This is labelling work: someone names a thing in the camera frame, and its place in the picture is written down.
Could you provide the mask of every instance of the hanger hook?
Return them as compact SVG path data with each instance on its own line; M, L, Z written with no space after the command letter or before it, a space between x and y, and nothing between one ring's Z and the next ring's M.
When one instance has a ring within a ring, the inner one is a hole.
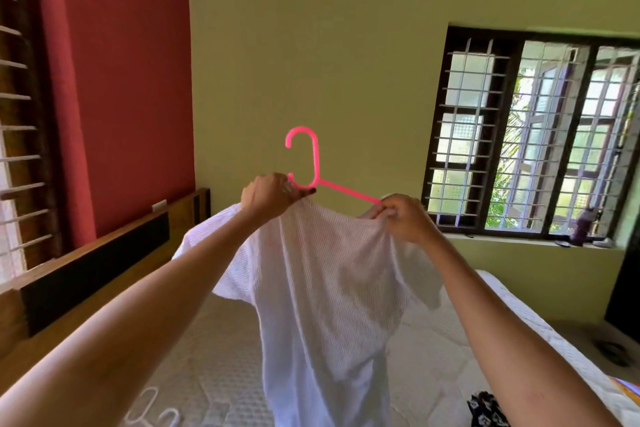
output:
M291 149L291 140L293 139L293 136L301 132L306 133L309 137L311 137L311 145L314 150L314 180L312 180L308 186L302 186L294 181L293 172L290 172L289 181L298 186L300 189L309 189L320 184L320 149L318 146L318 137L316 135L316 132L308 127L303 126L292 128L287 134L287 137L284 140L284 144L285 146L287 146L287 149Z

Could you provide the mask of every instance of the bed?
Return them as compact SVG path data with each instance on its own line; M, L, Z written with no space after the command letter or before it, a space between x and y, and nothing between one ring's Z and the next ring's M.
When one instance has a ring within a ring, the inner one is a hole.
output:
M640 425L636 406L540 316L487 272L502 300L549 342L625 427ZM415 304L387 347L393 427L468 427L466 400L490 390L446 292L433 312ZM158 368L123 426L273 425L262 392L262 354L253 307L211 295Z

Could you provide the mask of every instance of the red wall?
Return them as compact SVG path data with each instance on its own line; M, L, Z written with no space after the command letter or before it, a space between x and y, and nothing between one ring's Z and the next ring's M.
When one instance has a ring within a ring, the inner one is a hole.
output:
M79 246L195 188L189 0L42 6Z

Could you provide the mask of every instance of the hand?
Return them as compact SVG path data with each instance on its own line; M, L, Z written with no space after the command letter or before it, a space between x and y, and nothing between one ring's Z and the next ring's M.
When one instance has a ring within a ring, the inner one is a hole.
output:
M293 203L315 192L316 188L299 189L284 174L272 172L267 176L258 176L243 189L240 209L251 213L261 226L280 216Z
M419 199L393 194L382 200L376 219L387 219L387 231L394 237L412 243L423 243L431 234L438 233Z

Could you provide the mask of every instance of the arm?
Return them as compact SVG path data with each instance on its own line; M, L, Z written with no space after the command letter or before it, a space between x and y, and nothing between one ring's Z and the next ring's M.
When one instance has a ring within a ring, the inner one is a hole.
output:
M420 201L396 194L383 206L388 231L421 245L440 271L478 364L513 427L621 427L571 365L467 264Z
M228 223L105 305L14 384L0 398L0 424L117 425L240 245L313 192L283 174L256 178Z

